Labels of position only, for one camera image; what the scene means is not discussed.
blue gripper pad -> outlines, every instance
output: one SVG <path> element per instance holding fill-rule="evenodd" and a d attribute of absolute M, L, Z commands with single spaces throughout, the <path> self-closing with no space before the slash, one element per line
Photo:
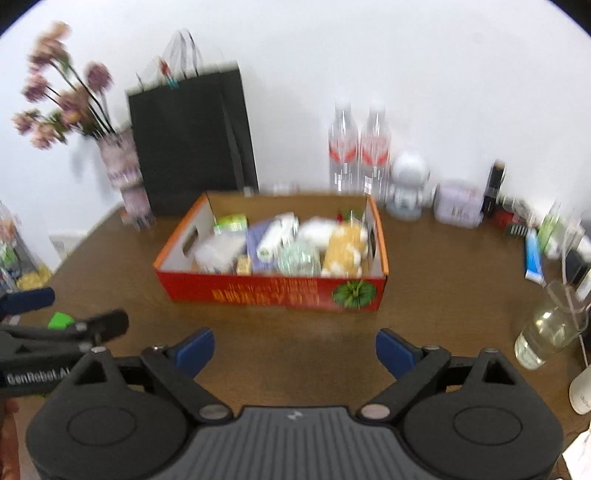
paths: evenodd
<path fill-rule="evenodd" d="M 378 360 L 396 379 L 401 378 L 423 359 L 423 351 L 400 335 L 385 328 L 375 337 Z"/>
<path fill-rule="evenodd" d="M 166 355 L 174 366 L 190 378 L 195 377 L 213 357 L 216 341 L 213 332 L 204 328 L 168 348 Z"/>

green plant graphic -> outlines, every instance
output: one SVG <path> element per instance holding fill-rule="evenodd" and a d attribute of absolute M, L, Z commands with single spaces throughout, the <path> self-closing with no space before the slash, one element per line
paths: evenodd
<path fill-rule="evenodd" d="M 347 309 L 362 309 L 374 300 L 378 289 L 363 280 L 343 283 L 333 291 L 333 302 Z"/>

cardboard box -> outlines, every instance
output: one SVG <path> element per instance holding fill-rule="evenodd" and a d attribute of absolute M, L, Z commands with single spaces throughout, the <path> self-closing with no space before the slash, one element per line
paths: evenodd
<path fill-rule="evenodd" d="M 339 212 L 350 210 L 365 212 L 369 231 L 369 254 L 361 279 L 238 276 L 191 271 L 193 248 L 199 239 L 211 235 L 216 217 L 243 213 L 253 225 L 280 213 L 294 212 L 303 223 L 314 216 L 336 218 Z M 174 231 L 154 262 L 154 268 L 174 301 L 285 305 L 303 309 L 377 310 L 388 279 L 384 234 L 373 199 L 329 194 L 283 197 L 204 194 Z"/>

yellow plush toy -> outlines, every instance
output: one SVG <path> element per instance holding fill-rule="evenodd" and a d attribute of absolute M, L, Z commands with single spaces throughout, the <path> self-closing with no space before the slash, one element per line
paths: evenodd
<path fill-rule="evenodd" d="M 361 277 L 361 260 L 368 254 L 368 231 L 361 222 L 339 225 L 329 239 L 322 277 Z"/>

brown table surface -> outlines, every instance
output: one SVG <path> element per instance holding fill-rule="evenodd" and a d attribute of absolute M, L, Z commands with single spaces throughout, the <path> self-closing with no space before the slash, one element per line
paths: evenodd
<path fill-rule="evenodd" d="M 513 344 L 543 294 L 524 279 L 523 241 L 491 225 L 464 230 L 425 215 L 405 223 L 382 212 L 390 278 L 379 312 L 338 313 L 282 307 L 173 303 L 152 262 L 178 219 L 159 219 L 144 232 L 123 226 L 118 214 L 101 224 L 50 281 L 51 309 L 27 314 L 24 325 L 46 325 L 53 312 L 84 318 L 117 307 L 130 318 L 127 335 L 109 344 L 115 355 L 173 344 L 211 327 L 216 353 L 199 383 L 235 412 L 242 405 L 347 405 L 357 409 L 392 383 L 374 352 L 383 327 L 416 345 L 438 343 L 455 355 L 499 348 L 513 362 Z M 582 371 L 578 343 L 527 381 L 560 419 L 565 445 L 589 426 L 570 407 L 568 387 Z M 22 399 L 18 424 L 23 478 L 36 478 L 24 431 L 42 399 Z M 557 475 L 566 478 L 561 460 Z"/>

